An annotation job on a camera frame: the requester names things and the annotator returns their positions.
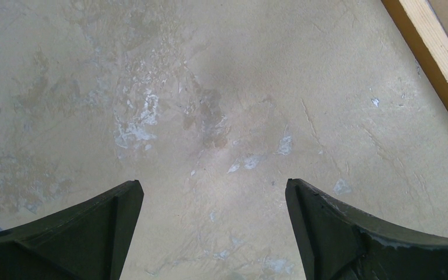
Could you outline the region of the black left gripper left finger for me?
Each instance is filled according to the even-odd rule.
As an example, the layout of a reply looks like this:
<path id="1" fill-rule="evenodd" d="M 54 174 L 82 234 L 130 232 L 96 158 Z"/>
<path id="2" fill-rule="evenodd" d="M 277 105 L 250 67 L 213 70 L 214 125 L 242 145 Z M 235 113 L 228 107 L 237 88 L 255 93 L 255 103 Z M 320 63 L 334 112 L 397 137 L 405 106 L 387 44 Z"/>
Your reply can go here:
<path id="1" fill-rule="evenodd" d="M 119 279 L 143 198 L 140 182 L 126 181 L 0 231 L 0 279 Z"/>

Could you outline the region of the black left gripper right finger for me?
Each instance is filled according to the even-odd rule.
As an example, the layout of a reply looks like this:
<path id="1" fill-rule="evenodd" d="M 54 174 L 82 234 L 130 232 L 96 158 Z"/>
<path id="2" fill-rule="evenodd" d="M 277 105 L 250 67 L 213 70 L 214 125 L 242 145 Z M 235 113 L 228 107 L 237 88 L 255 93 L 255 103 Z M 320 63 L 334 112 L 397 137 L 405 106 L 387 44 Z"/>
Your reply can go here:
<path id="1" fill-rule="evenodd" d="M 307 279 L 448 279 L 448 238 L 382 220 L 297 179 L 285 189 Z"/>

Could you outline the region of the wooden picture frame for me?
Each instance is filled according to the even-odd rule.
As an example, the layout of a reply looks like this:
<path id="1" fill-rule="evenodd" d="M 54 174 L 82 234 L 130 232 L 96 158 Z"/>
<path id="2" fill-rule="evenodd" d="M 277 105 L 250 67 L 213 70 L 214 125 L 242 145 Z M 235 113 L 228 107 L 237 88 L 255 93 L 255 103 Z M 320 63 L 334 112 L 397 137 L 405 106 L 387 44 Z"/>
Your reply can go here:
<path id="1" fill-rule="evenodd" d="M 383 1 L 421 69 L 448 111 L 448 35 L 428 1 Z"/>

